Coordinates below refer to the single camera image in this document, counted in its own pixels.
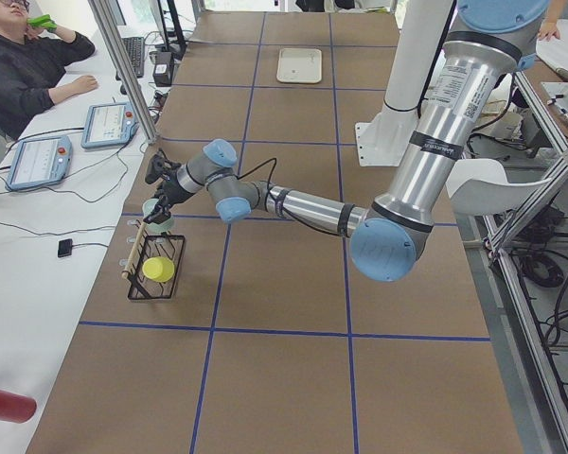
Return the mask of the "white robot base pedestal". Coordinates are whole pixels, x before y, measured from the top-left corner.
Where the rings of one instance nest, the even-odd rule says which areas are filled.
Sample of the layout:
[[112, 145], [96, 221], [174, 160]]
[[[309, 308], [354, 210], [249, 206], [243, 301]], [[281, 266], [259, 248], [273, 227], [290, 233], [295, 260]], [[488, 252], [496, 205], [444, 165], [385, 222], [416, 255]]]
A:
[[429, 86], [455, 11], [453, 0], [410, 1], [401, 28], [382, 109], [356, 125], [361, 166], [397, 166], [417, 127]]

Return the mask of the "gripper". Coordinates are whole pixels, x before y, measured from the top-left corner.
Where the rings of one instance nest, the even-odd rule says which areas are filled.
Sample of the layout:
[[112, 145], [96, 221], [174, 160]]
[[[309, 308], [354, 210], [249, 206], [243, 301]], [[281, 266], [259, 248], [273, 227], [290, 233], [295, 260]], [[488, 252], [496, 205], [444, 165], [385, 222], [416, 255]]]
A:
[[154, 196], [158, 199], [158, 202], [143, 220], [147, 224], [163, 224], [167, 221], [167, 210], [186, 201], [186, 190], [176, 179], [163, 180], [158, 185]]

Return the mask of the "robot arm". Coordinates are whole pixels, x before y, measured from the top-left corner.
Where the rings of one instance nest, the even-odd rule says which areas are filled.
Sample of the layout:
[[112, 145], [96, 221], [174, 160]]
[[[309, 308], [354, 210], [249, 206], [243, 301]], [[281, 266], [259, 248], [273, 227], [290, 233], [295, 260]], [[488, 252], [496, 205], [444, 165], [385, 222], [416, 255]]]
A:
[[535, 60], [544, 1], [379, 14], [208, 12], [131, 200], [223, 241], [227, 273], [317, 262], [393, 282], [459, 249], [446, 182], [493, 90]]

